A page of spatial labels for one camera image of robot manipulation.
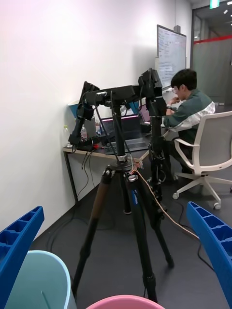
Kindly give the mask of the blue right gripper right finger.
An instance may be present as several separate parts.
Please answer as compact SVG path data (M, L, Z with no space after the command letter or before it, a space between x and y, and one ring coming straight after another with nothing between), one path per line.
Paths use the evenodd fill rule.
M187 219L199 237L229 307L232 307L232 228L193 202L187 205Z

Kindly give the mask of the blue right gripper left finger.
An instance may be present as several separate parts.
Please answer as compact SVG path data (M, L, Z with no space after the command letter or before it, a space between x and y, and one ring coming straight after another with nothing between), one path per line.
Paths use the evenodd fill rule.
M0 307L3 309L41 225L42 206L37 206L0 232Z

